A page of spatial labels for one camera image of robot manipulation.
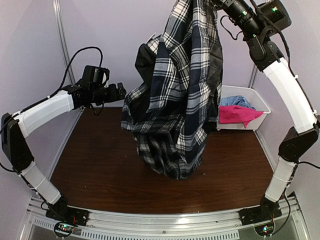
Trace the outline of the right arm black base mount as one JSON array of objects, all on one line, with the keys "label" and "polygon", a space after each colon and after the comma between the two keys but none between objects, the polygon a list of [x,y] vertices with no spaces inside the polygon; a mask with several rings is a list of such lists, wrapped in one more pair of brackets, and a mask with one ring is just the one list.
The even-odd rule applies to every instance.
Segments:
[{"label": "right arm black base mount", "polygon": [[238,214],[242,226],[253,225],[255,233],[266,238],[274,233],[276,228],[274,220],[282,216],[282,211],[279,204],[276,203],[243,208]]}]

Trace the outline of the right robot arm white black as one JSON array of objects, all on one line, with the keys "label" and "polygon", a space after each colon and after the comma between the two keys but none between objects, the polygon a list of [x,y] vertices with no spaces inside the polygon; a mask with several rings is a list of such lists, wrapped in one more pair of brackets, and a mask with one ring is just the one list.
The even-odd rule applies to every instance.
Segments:
[{"label": "right robot arm white black", "polygon": [[280,0],[249,6],[244,0],[220,0],[218,6],[238,26],[256,67],[277,90],[293,122],[278,148],[278,163],[271,182],[256,210],[259,220],[268,220],[293,179],[300,157],[318,140],[320,117],[313,108],[298,76],[291,68],[291,55],[282,31],[291,18]]}]

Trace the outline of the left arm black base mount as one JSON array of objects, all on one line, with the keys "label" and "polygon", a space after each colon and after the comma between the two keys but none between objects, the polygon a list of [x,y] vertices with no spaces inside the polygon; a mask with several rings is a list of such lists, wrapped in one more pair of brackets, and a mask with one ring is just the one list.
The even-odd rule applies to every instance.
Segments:
[{"label": "left arm black base mount", "polygon": [[45,216],[57,220],[53,232],[58,238],[65,239],[72,235],[77,227],[87,225],[89,211],[68,206],[66,216],[62,216],[61,213],[57,213],[51,207],[48,207]]}]

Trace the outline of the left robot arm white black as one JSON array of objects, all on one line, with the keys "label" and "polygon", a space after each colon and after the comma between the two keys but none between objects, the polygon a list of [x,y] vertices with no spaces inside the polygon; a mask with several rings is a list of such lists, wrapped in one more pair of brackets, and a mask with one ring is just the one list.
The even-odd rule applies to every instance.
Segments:
[{"label": "left robot arm white black", "polygon": [[77,83],[61,86],[51,96],[13,114],[5,113],[1,118],[1,147],[12,171],[53,206],[51,211],[61,222],[69,221],[72,211],[61,203],[63,194],[38,165],[38,155],[34,153],[36,146],[31,142],[47,125],[57,124],[70,112],[123,100],[126,95],[124,85],[109,83],[109,78],[109,69],[87,65]]}]

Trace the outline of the black white plaid shirt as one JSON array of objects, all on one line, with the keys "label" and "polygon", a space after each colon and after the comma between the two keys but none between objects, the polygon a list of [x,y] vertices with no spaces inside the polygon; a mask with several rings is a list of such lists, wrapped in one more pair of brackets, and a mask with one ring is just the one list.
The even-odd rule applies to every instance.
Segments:
[{"label": "black white plaid shirt", "polygon": [[219,118],[223,51],[214,3],[176,1],[163,33],[139,47],[135,68],[142,84],[124,99],[121,127],[149,168],[185,180]]}]

